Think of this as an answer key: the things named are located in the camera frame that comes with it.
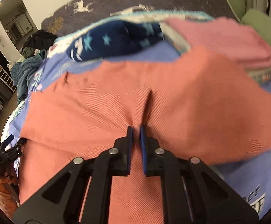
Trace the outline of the person's left hand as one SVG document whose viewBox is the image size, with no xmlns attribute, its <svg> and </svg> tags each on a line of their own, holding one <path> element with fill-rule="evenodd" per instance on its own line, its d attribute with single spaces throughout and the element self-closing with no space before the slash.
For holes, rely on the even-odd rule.
<svg viewBox="0 0 271 224">
<path fill-rule="evenodd" d="M 18 209 L 18 205 L 5 187 L 5 183 L 7 185 L 11 183 L 18 184 L 17 174 L 14 168 L 11 169 L 8 176 L 0 178 L 0 209 L 9 219 L 12 219 L 15 211 Z"/>
</svg>

